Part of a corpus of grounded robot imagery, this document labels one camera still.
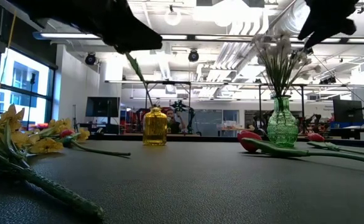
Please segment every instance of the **dark gray table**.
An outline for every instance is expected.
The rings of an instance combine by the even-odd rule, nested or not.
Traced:
[[[30,163],[43,176],[101,205],[105,223],[364,223],[362,162],[251,156],[237,143],[88,145],[132,156],[65,149]],[[0,184],[0,223],[84,222],[39,189]]]

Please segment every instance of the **red tulip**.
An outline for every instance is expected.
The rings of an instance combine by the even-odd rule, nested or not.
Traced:
[[[317,133],[309,133],[307,134],[307,138],[310,141],[317,141],[317,142],[324,142],[325,139],[323,138],[323,136],[317,134]]]
[[[64,130],[60,133],[60,138],[64,138],[65,136],[69,136],[69,135],[72,135],[74,134],[74,131],[73,130]]]
[[[245,150],[247,150],[248,152],[256,152],[256,150],[258,150],[258,148],[255,145],[243,141],[243,138],[262,140],[261,136],[252,133],[251,131],[244,131],[244,132],[242,131],[241,133],[237,134],[237,139]]]

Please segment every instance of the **computer screen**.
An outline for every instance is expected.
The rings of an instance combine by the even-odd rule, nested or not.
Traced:
[[[117,118],[119,111],[119,97],[88,97],[86,116]]]
[[[355,100],[333,100],[336,122],[362,122],[362,102]]]

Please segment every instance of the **yellow daffodil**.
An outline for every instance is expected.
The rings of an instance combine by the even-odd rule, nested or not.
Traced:
[[[49,122],[49,128],[53,128],[53,134],[60,134],[64,130],[71,129],[71,120],[68,118],[58,121],[51,120]]]
[[[84,142],[85,140],[87,140],[89,138],[90,132],[89,131],[85,131],[85,130],[81,130],[80,134],[77,137],[77,141],[78,142]]]
[[[28,137],[28,143],[34,145],[39,141],[39,134],[33,134]]]
[[[9,126],[11,131],[18,130],[21,128],[21,120],[24,117],[24,108],[20,110],[20,112],[16,113],[16,107],[13,105],[10,105],[9,109],[7,109],[7,112],[1,114],[0,124],[6,124],[6,122],[9,122]]]
[[[69,118],[60,119],[60,120],[56,121],[56,126],[59,126],[59,127],[63,126],[63,127],[66,127],[67,129],[71,129],[71,120]]]
[[[63,144],[57,141],[54,141],[51,138],[41,139],[34,144],[29,152],[33,154],[40,153],[50,153],[50,152],[59,152],[63,149]]]
[[[21,133],[20,131],[13,132],[11,138],[18,148],[21,148],[28,142],[28,135]]]
[[[52,127],[54,127],[55,125],[56,125],[56,121],[55,121],[54,119],[51,119],[51,120],[49,121],[48,128],[52,128]]]

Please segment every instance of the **green glass vase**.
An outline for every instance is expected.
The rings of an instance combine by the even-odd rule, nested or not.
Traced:
[[[278,146],[294,147],[298,138],[296,118],[289,111],[290,96],[274,98],[274,112],[269,118],[268,137]]]

